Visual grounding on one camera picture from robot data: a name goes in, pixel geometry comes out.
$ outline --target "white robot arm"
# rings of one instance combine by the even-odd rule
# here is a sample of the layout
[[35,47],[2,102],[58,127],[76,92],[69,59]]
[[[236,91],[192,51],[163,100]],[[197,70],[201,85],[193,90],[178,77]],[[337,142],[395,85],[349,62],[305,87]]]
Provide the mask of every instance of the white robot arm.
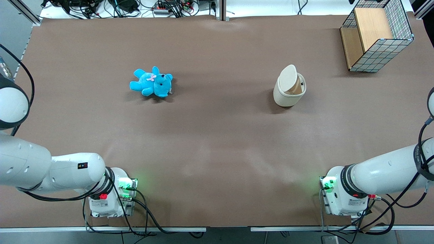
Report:
[[131,215],[135,191],[125,188],[135,189],[137,180],[122,169],[106,167],[96,153],[52,157],[45,147],[2,132],[19,126],[29,110],[25,92],[0,75],[0,185],[40,200],[48,198],[37,194],[73,189],[89,197],[94,217]]
[[[427,106],[430,118],[421,130],[433,120],[434,88],[430,91]],[[368,196],[404,191],[416,177],[409,189],[426,189],[434,180],[434,166],[431,162],[434,155],[434,138],[422,144],[422,151],[427,159],[426,167],[419,145],[389,152],[364,162],[336,166],[330,169],[325,177],[321,177],[321,187],[325,190],[324,203],[328,214],[350,215],[358,218],[367,207]]]

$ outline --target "stuffed animal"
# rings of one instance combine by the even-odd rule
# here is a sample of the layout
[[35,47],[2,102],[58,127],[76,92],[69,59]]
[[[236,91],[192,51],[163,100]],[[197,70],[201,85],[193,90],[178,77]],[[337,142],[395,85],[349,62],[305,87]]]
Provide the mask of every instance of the stuffed animal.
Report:
[[134,71],[134,76],[138,81],[130,82],[130,89],[141,92],[144,96],[150,96],[152,93],[158,97],[165,98],[172,90],[171,74],[160,74],[160,70],[154,66],[152,73],[148,73],[142,69]]

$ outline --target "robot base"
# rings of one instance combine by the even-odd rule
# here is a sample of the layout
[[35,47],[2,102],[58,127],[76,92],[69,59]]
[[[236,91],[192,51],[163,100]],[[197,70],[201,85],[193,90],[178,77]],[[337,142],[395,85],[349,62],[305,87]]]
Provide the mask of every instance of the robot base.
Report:
[[351,216],[359,218],[368,205],[368,197],[355,198],[349,195],[343,188],[340,180],[343,166],[336,166],[329,170],[327,176],[321,177],[321,187],[329,186],[329,190],[323,191],[325,212],[339,216]]
[[134,210],[134,202],[131,201],[135,197],[136,191],[125,190],[123,187],[137,189],[137,179],[128,178],[127,173],[120,168],[111,168],[115,175],[114,186],[106,199],[94,200],[89,198],[89,206],[93,217],[122,217],[124,211],[120,204],[118,194],[121,198],[121,203],[125,209],[127,216],[132,216]]

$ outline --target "pink bow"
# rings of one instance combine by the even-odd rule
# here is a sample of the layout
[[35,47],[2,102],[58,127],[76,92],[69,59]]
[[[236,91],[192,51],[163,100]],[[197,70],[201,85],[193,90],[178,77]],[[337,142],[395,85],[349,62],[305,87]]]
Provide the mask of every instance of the pink bow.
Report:
[[154,78],[157,77],[156,75],[152,74],[150,78],[147,78],[146,80],[154,81]]

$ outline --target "table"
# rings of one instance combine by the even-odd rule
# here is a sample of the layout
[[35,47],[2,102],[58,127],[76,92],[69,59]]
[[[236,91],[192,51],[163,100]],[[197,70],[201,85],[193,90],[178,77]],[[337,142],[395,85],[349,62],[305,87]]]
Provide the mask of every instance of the table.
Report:
[[[44,20],[23,59],[39,82],[17,135],[53,155],[97,152],[125,169],[142,182],[163,226],[318,226],[319,176],[414,144],[432,86],[433,50],[421,21],[410,18],[414,43],[380,72],[363,74],[346,70],[345,18]],[[290,63],[307,92],[283,109],[271,91]],[[128,90],[132,71],[152,65],[176,79],[166,101]],[[17,82],[28,89],[25,78],[20,71]],[[79,202],[41,203],[0,189],[9,196],[0,201],[1,227],[83,225]],[[396,224],[432,225],[432,213],[418,211],[431,201],[397,209]],[[140,226],[143,216],[131,222]]]

